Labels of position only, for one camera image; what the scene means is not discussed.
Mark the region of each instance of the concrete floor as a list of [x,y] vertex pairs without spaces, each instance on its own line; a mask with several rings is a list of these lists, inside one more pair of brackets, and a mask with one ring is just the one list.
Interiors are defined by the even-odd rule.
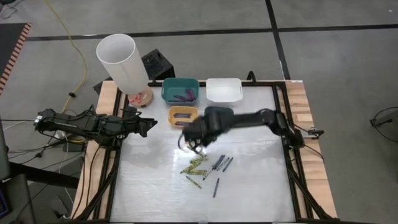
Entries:
[[[265,1],[250,0],[53,0],[73,35],[176,30],[270,28]],[[398,24],[398,2],[370,0],[272,1],[278,27]],[[41,0],[21,3],[0,22],[32,22],[30,36],[65,35]],[[398,29],[280,33],[292,79],[304,80],[338,216],[347,221],[396,223],[398,150],[369,125],[379,110],[397,106]],[[95,55],[100,40],[77,40],[88,78],[69,108],[96,104],[92,86],[107,77]],[[272,33],[136,38],[142,55],[158,48],[178,77],[283,79]],[[83,75],[68,41],[26,42],[0,97],[3,118],[33,118],[61,110]],[[29,93],[23,95],[21,89]],[[11,149],[47,142],[30,124],[6,131]],[[23,162],[32,155],[15,158]],[[44,167],[64,153],[49,150],[28,163]]]

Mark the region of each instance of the white tabletop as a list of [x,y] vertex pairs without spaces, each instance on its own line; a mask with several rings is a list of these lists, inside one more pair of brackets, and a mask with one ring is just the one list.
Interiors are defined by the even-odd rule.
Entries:
[[[284,153],[280,137],[267,127],[234,129],[221,135],[203,151],[210,158],[197,169],[209,169],[220,155],[234,157],[226,172],[189,175],[180,171],[195,153],[181,151],[181,129],[168,122],[169,105],[153,88],[154,100],[139,109],[142,118],[158,121],[147,138],[131,134],[123,141],[118,179],[111,212],[112,222],[291,222],[294,221]],[[206,89],[200,88],[196,107],[208,106]],[[275,109],[272,88],[244,87],[235,113]],[[220,178],[217,195],[213,192]]]

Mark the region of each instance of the yellow crayon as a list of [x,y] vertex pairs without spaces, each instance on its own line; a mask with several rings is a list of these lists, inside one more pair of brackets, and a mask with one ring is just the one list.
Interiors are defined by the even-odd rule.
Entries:
[[187,179],[188,179],[191,183],[195,184],[195,186],[197,186],[199,189],[201,189],[201,186],[200,186],[198,183],[196,183],[194,180],[192,180],[191,178],[189,178],[189,176],[186,176],[186,177],[187,177]]
[[201,163],[201,162],[207,161],[207,160],[209,160],[209,158],[207,158],[207,157],[202,157],[202,158],[200,158],[200,159],[192,159],[191,161],[189,161],[189,163],[191,163],[191,164],[194,164],[194,163]]
[[194,163],[194,164],[188,166],[187,168],[185,168],[183,171],[181,171],[180,174],[182,174],[183,172],[189,172],[189,171],[193,170],[194,168],[198,167],[199,165],[200,165],[200,162]]
[[186,172],[186,174],[190,174],[190,175],[206,175],[207,174],[207,170],[191,170]]

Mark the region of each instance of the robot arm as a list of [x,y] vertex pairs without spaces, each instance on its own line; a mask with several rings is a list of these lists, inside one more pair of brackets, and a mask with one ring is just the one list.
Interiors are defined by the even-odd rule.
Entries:
[[140,118],[138,112],[129,113],[133,115],[127,118],[96,114],[91,106],[81,114],[71,116],[46,109],[38,113],[34,126],[40,133],[61,130],[94,139],[101,147],[116,148],[129,133],[138,133],[145,138],[150,128],[157,124],[154,119]]
[[198,146],[207,147],[216,141],[220,134],[227,133],[232,128],[263,125],[274,134],[285,137],[290,146],[303,147],[301,132],[288,125],[283,113],[269,109],[262,109],[256,113],[233,114],[232,110],[207,108],[204,116],[199,116],[193,123],[184,127],[182,134],[191,149],[198,153]]

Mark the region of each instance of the white cylinder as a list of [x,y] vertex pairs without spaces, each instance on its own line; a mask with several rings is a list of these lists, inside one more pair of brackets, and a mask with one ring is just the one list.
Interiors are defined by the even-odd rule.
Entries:
[[119,89],[128,95],[138,94],[148,86],[148,74],[135,41],[128,35],[113,34],[97,46],[97,57]]

